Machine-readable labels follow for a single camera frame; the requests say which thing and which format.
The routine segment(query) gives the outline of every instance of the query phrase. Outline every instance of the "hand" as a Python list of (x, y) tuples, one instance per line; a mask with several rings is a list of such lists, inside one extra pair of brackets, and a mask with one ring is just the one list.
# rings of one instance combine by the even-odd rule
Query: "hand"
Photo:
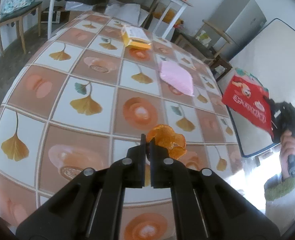
[(295, 155), (295, 138), (291, 136), (292, 132), (286, 130), (281, 136), (281, 151), (280, 151), (280, 164), (283, 179), (290, 177), (288, 171), (288, 156)]

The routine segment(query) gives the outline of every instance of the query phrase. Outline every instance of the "pink cloth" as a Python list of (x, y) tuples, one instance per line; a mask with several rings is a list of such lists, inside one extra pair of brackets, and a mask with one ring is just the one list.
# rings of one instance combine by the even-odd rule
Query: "pink cloth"
[(160, 78), (175, 89), (188, 96), (193, 96), (193, 81), (191, 74), (175, 62), (160, 63)]

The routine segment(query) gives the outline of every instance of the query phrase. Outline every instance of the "sleeve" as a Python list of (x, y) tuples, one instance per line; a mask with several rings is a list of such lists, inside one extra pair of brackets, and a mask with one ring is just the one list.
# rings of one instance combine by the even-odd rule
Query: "sleeve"
[(282, 181), (275, 175), (264, 185), (265, 215), (275, 223), (281, 235), (295, 220), (295, 178)]

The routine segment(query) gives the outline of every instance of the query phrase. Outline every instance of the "person's arm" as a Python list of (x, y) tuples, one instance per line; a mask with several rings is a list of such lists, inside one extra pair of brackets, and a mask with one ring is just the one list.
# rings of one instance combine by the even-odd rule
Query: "person's arm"
[(288, 172), (288, 156), (295, 155), (295, 138), (287, 130), (281, 136), (281, 174), (273, 176), (265, 185), (265, 215), (283, 234), (295, 220), (295, 178)]

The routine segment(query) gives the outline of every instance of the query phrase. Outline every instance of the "red package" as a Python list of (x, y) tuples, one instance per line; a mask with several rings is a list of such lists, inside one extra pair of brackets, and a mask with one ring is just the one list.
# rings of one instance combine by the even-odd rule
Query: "red package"
[(264, 87), (234, 75), (222, 102), (273, 137), (270, 106), (263, 96), (269, 98), (269, 92)]

